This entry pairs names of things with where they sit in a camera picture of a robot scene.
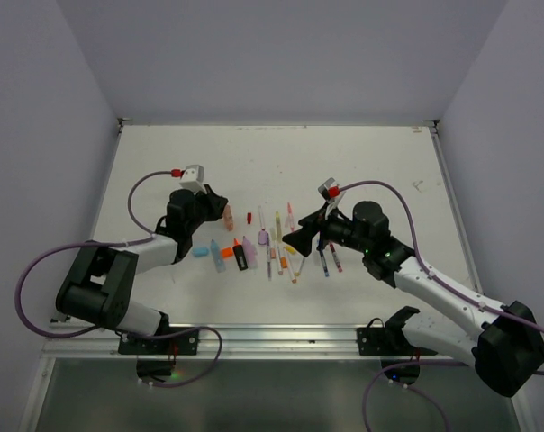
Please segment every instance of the gray wall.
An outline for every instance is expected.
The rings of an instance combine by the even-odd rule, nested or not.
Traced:
[[[544,0],[510,0],[440,132],[485,291],[544,325]],[[544,378],[526,389],[544,430]]]
[[[438,119],[506,0],[59,0],[138,122]]]
[[[114,125],[56,3],[0,0],[0,431],[17,428],[42,344],[16,318],[16,279],[42,250],[89,234]],[[70,258],[25,287],[35,322],[48,322]]]

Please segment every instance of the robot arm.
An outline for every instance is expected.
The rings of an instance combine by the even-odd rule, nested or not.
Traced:
[[[83,247],[77,253],[56,298],[56,309],[104,329],[141,335],[169,332],[168,316],[136,301],[136,274],[181,261],[192,235],[206,221],[222,217],[226,198],[203,184],[204,169],[187,166],[180,186],[170,194],[167,213],[148,241],[127,247]]]
[[[330,179],[319,188],[326,203],[300,220],[302,228],[285,235],[283,241],[307,257],[313,238],[320,234],[318,248],[331,241],[362,253],[364,266],[377,280],[414,295],[446,317],[438,320],[405,307],[384,329],[367,328],[368,338],[384,339],[393,347],[424,347],[451,356],[474,366],[480,378],[499,394],[513,396],[544,363],[544,341],[536,329],[484,308],[536,322],[530,309],[518,301],[506,306],[469,290],[422,260],[428,267],[424,272],[414,250],[391,235],[380,205],[359,202],[350,220],[337,208],[341,194],[329,193],[334,184]],[[455,292],[442,287],[434,276]],[[481,306],[474,307],[462,297]]]

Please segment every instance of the red cable connector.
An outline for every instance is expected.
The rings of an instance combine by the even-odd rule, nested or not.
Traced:
[[[338,186],[333,186],[328,189],[328,196],[330,196],[330,198],[336,198],[338,195],[340,195],[340,189]]]

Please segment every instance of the gray floor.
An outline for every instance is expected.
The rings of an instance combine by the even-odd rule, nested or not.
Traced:
[[[185,377],[204,362],[180,361]],[[362,431],[361,398],[378,363],[222,361],[188,387],[138,386],[133,360],[58,360],[38,430]],[[518,431],[510,400],[467,368],[423,368],[415,384],[439,401],[455,432]],[[377,431],[443,431],[436,409],[381,380],[368,399]]]

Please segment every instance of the white table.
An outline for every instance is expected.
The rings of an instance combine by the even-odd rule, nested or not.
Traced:
[[[230,200],[235,230],[205,223],[194,235],[195,246],[216,239],[223,248],[233,238],[256,243],[258,205],[267,226],[274,213],[286,216],[289,201],[296,220],[317,210],[317,187],[328,177],[341,185],[365,179],[383,180],[398,188],[409,203],[422,253],[442,272],[469,285],[469,274],[449,199],[428,129],[407,127],[230,127],[127,126],[98,217],[98,240],[136,239],[143,233],[131,222],[126,197],[132,185],[151,171],[200,164],[204,181]],[[165,214],[177,181],[155,177],[134,196],[134,211],[153,228]],[[410,244],[406,216],[386,189],[365,186],[348,192],[340,208],[348,215],[355,203],[380,203],[397,238]],[[246,223],[252,212],[252,224]],[[374,280],[359,253],[338,247],[343,273],[327,251],[331,276],[324,277],[317,253],[308,258],[297,284],[287,272],[267,280],[266,254],[260,249],[258,269],[240,272],[233,258],[218,274],[210,256],[191,254],[178,265],[138,275],[132,299],[166,312],[172,322],[218,324],[358,324],[386,319],[405,305],[430,311],[412,296]],[[300,257],[294,261],[299,264]]]

